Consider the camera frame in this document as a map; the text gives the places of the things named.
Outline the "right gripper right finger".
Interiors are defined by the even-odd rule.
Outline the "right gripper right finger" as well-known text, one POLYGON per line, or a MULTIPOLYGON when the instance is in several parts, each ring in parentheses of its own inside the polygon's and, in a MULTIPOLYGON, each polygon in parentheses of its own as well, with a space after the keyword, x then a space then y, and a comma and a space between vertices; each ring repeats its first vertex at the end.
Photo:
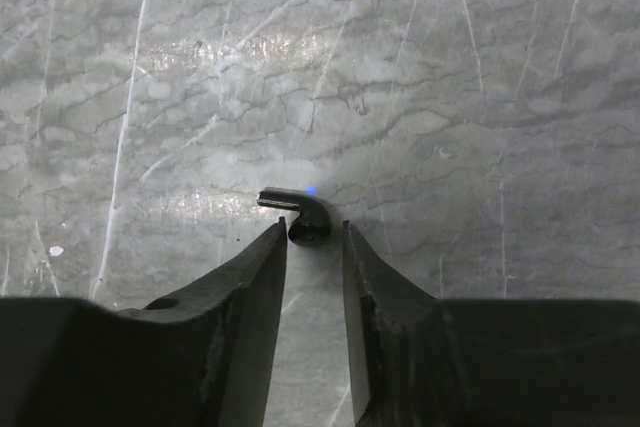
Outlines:
POLYGON ((635 426, 639 306, 439 300, 342 230, 359 426, 635 426))

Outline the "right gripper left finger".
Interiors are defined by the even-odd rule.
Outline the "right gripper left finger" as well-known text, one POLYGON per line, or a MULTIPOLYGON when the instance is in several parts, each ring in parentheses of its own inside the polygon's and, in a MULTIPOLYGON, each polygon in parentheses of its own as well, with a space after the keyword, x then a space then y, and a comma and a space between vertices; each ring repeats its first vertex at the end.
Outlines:
POLYGON ((141 309, 1 302, 5 426, 259 426, 286 272, 284 222, 141 309))

